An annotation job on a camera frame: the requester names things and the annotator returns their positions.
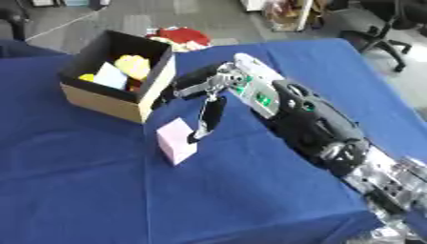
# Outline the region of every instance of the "wire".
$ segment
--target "wire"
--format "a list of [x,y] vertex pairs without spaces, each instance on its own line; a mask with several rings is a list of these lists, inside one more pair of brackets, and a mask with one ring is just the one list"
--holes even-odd
[[89,18],[89,17],[92,17],[92,16],[94,16],[94,15],[98,14],[100,11],[105,10],[106,8],[107,8],[107,7],[104,7],[104,8],[102,8],[102,9],[100,9],[100,10],[97,10],[97,11],[91,12],[90,14],[87,14],[87,15],[81,16],[81,17],[76,18],[76,19],[73,19],[73,20],[71,20],[71,21],[69,21],[69,22],[67,22],[67,23],[65,23],[65,24],[63,24],[63,25],[61,25],[61,26],[58,26],[58,27],[52,28],[52,29],[50,29],[50,30],[43,31],[43,32],[41,32],[41,33],[35,34],[34,36],[27,38],[27,39],[26,39],[26,41],[31,41],[31,40],[33,40],[33,39],[35,39],[35,38],[38,38],[38,37],[41,37],[41,36],[44,36],[44,35],[50,34],[50,33],[54,32],[54,31],[57,31],[57,30],[60,30],[60,29],[63,29],[63,28],[65,28],[65,27],[67,27],[67,26],[69,26],[69,25],[71,25],[71,24],[73,24],[73,23],[75,23],[75,22],[78,22],[78,21],[80,21],[80,20],[84,20],[84,19],[87,19],[87,18]]

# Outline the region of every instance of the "red object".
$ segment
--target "red object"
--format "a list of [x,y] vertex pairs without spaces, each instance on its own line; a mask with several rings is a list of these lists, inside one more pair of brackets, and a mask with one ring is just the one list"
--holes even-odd
[[211,42],[211,39],[204,33],[190,28],[178,28],[176,30],[159,29],[156,34],[147,35],[147,37],[152,36],[168,38],[179,44],[194,41],[200,45],[209,46]]

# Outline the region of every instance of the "yellow toy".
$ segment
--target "yellow toy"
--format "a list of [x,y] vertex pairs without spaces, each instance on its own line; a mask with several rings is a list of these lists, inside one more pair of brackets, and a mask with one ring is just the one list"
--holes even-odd
[[93,73],[85,73],[85,74],[80,75],[80,77],[78,77],[78,78],[81,80],[93,82],[95,75]]
[[150,60],[139,55],[123,55],[114,65],[129,77],[143,81],[150,73]]

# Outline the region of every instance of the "pink cube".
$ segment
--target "pink cube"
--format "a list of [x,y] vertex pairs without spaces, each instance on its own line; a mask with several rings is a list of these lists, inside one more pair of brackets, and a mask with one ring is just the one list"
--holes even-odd
[[197,144],[187,142],[187,137],[192,132],[181,118],[176,118],[157,130],[158,145],[174,166],[197,152]]

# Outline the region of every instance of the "open box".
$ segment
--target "open box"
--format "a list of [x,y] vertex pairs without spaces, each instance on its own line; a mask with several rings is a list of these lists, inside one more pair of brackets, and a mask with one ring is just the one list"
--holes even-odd
[[[150,59],[151,71],[139,91],[122,91],[80,80],[84,73],[97,73],[105,62],[111,64],[122,55]],[[106,113],[136,123],[145,123],[158,95],[176,74],[170,45],[125,33],[106,30],[63,69],[61,88],[74,105]]]

